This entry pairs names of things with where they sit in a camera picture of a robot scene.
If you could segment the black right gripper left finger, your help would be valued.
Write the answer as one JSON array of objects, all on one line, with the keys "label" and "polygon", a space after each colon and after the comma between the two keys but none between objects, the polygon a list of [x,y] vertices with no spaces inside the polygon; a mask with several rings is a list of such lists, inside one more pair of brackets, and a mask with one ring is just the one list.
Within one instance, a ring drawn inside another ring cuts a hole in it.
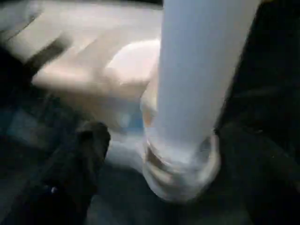
[{"label": "black right gripper left finger", "polygon": [[110,134],[86,122],[52,152],[0,140],[0,222],[3,225],[83,225]]}]

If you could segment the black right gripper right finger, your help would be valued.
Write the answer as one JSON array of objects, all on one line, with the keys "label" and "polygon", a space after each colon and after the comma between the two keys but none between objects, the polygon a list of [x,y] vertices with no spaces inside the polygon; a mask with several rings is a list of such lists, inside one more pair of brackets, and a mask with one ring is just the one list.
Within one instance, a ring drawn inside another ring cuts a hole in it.
[{"label": "black right gripper right finger", "polygon": [[231,179],[254,225],[300,223],[300,165],[271,139],[242,127],[217,131]]}]

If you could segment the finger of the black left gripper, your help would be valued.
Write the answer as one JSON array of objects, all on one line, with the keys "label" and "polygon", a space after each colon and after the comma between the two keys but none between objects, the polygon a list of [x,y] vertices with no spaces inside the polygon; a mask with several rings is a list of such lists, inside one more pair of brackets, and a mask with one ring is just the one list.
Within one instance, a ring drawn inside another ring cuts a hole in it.
[{"label": "finger of the black left gripper", "polygon": [[70,46],[70,40],[57,38],[31,56],[25,55],[25,52],[23,52],[18,57],[22,63],[18,76],[33,77],[45,64],[61,56]]}]

